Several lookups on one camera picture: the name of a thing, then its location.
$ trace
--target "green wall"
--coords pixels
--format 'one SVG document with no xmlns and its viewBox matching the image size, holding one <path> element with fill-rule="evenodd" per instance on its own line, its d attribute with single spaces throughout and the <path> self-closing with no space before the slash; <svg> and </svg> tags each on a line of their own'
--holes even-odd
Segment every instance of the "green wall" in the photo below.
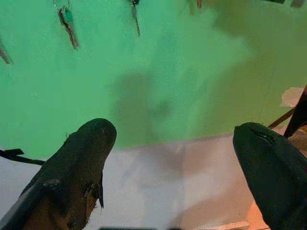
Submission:
<svg viewBox="0 0 307 230">
<path fill-rule="evenodd" d="M 128 0 L 72 0 L 76 51 L 52 0 L 0 1 L 0 145 L 47 158 L 96 117 L 117 148 L 268 125 L 307 79 L 307 10 L 289 4 L 140 0 L 138 38 Z"/>
</svg>

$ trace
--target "black strap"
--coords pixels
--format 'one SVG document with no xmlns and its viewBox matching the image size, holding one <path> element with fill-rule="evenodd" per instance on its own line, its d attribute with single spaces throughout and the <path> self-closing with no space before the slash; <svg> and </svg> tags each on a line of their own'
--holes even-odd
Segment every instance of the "black strap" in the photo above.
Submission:
<svg viewBox="0 0 307 230">
<path fill-rule="evenodd" d="M 45 161 L 41 160 L 32 160 L 25 157 L 19 157 L 18 155 L 23 155 L 24 152 L 21 149 L 10 149 L 10 150 L 0 150 L 0 156 L 11 161 L 23 162 L 28 164 L 38 164 L 43 165 Z"/>
</svg>

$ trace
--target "white floor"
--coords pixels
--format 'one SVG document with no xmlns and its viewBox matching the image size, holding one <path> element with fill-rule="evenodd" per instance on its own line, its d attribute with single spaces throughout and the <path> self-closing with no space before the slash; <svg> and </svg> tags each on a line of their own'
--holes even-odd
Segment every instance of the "white floor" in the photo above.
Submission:
<svg viewBox="0 0 307 230">
<path fill-rule="evenodd" d="M 0 158 L 0 218 L 39 168 Z M 232 135 L 112 151 L 103 185 L 86 230 L 202 229 L 245 220 L 253 201 Z"/>
</svg>

